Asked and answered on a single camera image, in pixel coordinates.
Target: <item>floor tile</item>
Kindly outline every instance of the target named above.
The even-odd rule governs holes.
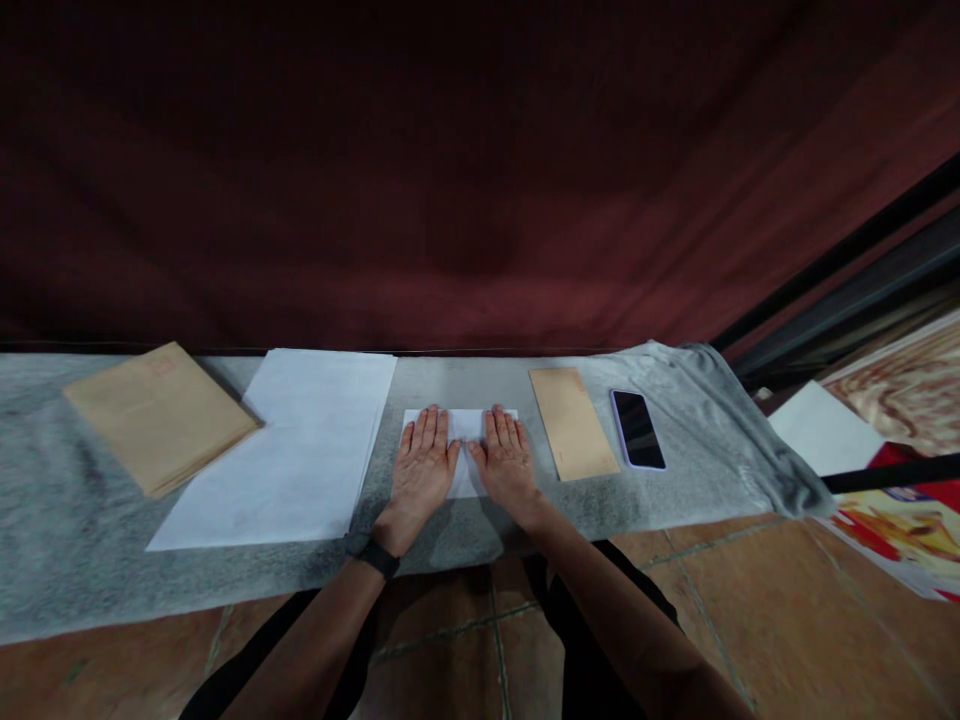
[[[680,561],[671,560],[668,563],[647,568],[643,572],[657,584],[667,600],[677,609],[677,620],[680,621],[680,628],[686,636],[707,661],[730,681],[730,668],[723,658],[723,653],[717,645],[707,619],[700,612],[700,606],[697,604],[690,583],[683,574]]]
[[[803,523],[683,560],[761,717],[943,717]]]
[[[490,574],[493,580],[497,614],[510,612],[536,602],[521,558],[508,557],[497,560],[490,566]]]
[[[352,718],[504,717],[493,625],[375,662]]]
[[[677,552],[683,552],[695,545],[715,543],[731,533],[749,530],[752,527],[772,522],[779,517],[775,513],[764,513],[763,515],[723,520],[718,523],[670,528],[667,530],[667,534],[670,536],[670,542],[673,543],[673,549]]]
[[[221,665],[240,652],[260,626],[269,620],[270,616],[290,597],[292,595],[278,595],[234,605],[220,634],[219,648],[210,666],[210,672],[216,672]]]
[[[203,681],[220,609],[0,647],[0,717],[176,717]]]
[[[670,539],[663,530],[614,535],[610,542],[616,545],[635,567],[643,567],[654,560],[665,560],[673,555]]]
[[[857,583],[947,706],[960,714],[960,605],[920,597],[815,521],[804,524]]]
[[[559,718],[563,707],[563,643],[540,610],[499,621],[511,717]]]
[[[397,578],[383,592],[377,646],[414,642],[492,614],[488,566]]]

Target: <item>stack of white paper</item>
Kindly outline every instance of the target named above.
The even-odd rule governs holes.
[[[190,482],[147,550],[343,537],[396,364],[271,350],[243,396],[264,428]]]

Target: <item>hand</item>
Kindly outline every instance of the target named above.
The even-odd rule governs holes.
[[[487,449],[475,442],[467,443],[480,470],[480,480],[490,498],[502,506],[520,527],[526,528],[539,514],[544,502],[537,487],[533,453],[523,423],[495,405],[484,413],[487,426]]]
[[[450,492],[460,441],[447,447],[449,417],[437,406],[421,410],[400,438],[393,466],[393,496],[373,526],[373,536],[394,557],[405,555]]]

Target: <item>watch strap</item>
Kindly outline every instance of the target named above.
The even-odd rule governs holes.
[[[363,560],[363,562],[379,570],[385,580],[389,580],[396,575],[397,570],[400,568],[400,560],[384,550],[380,543],[372,537],[367,541],[366,547],[357,554],[356,558],[357,560]]]

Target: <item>phone screen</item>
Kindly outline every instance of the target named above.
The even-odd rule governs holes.
[[[630,464],[665,470],[667,464],[643,396],[614,391],[613,402],[620,418],[623,447]]]

